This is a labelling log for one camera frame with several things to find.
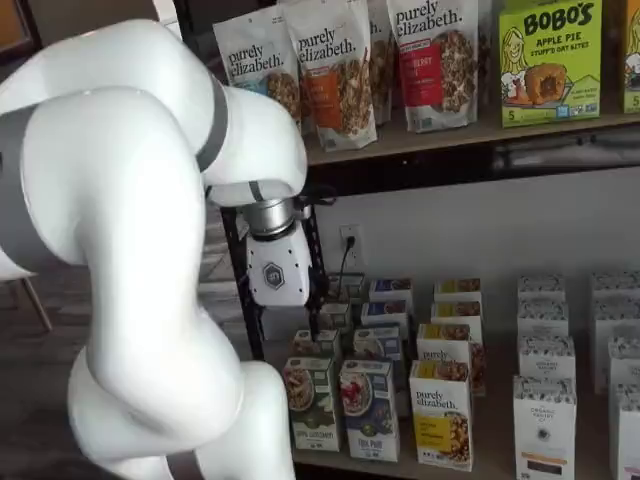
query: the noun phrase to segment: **green cereal box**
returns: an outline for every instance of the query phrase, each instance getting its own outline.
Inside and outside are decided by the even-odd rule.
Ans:
[[[640,0],[627,0],[624,15],[624,113],[640,112]]]
[[[600,115],[601,0],[510,0],[500,14],[502,125]]]

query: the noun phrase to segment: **yellow cereal box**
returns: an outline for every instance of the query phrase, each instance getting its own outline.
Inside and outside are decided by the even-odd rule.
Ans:
[[[500,14],[504,127],[600,115],[601,26],[601,0],[507,2]]]

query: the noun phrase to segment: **robot logo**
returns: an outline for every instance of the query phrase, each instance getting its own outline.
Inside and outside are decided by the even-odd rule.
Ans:
[[[278,290],[282,285],[284,285],[284,274],[282,273],[282,268],[275,263],[268,263],[264,267],[263,273],[265,283],[274,290]]]

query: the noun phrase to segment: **chair leg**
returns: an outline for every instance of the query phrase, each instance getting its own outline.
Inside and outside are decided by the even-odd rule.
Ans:
[[[49,315],[47,314],[47,311],[45,310],[45,308],[42,306],[42,303],[40,302],[40,298],[38,297],[36,290],[33,288],[33,285],[31,284],[28,278],[23,278],[22,280],[20,280],[20,283],[22,284],[22,287],[24,288],[24,290],[27,292],[27,296],[29,297],[29,300],[31,301],[33,308],[35,308],[36,313],[40,318],[40,322],[42,323],[42,326],[47,332],[52,331],[53,325],[51,324]]]

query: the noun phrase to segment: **bobo's oat bar box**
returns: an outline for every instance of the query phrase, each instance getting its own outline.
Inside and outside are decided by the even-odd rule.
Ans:
[[[351,456],[397,462],[400,437],[391,362],[345,361],[340,396]]]
[[[466,368],[456,362],[426,360],[414,361],[411,366],[409,385],[419,463],[465,471],[473,467],[469,377],[453,375]]]
[[[502,125],[600,115],[600,0],[513,0],[500,14]]]
[[[341,417],[330,358],[292,357],[282,372],[296,448],[339,452]]]

